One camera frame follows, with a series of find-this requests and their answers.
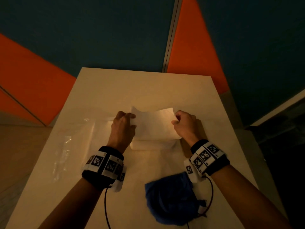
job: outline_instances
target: wristband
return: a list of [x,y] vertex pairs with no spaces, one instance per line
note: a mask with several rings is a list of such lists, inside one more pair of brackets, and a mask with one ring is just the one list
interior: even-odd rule
[[207,173],[211,176],[230,164],[225,153],[206,139],[196,142],[191,147],[191,152],[193,156],[190,158],[190,162],[201,174]]
[[124,156],[116,149],[102,146],[84,166],[82,177],[96,189],[108,188],[123,170]]

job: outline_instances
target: forearm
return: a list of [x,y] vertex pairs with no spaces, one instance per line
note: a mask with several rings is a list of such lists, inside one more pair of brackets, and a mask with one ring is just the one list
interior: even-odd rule
[[211,177],[246,229],[291,228],[275,206],[231,165]]
[[88,181],[81,178],[44,220],[39,229],[85,228],[101,193],[102,191],[98,191]]

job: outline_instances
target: metal frame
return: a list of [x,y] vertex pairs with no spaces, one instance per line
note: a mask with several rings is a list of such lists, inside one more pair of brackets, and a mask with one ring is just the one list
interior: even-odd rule
[[170,30],[169,30],[167,44],[166,44],[162,72],[167,72],[168,62],[170,60],[170,53],[171,53],[171,50],[173,47],[173,40],[175,38],[176,28],[177,28],[179,14],[180,14],[180,10],[181,10],[181,5],[182,5],[182,0],[175,0],[174,6],[173,6],[172,20],[170,23]]

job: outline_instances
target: right hand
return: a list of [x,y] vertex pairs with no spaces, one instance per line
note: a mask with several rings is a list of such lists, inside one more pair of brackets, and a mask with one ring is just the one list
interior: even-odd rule
[[176,112],[176,117],[179,121],[171,122],[173,128],[191,147],[202,139],[196,124],[196,116],[179,110]]

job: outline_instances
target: blue cloth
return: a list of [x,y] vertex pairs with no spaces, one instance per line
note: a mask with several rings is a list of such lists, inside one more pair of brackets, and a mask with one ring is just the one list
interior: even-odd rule
[[145,184],[147,206],[157,222],[182,226],[198,215],[199,201],[186,172]]

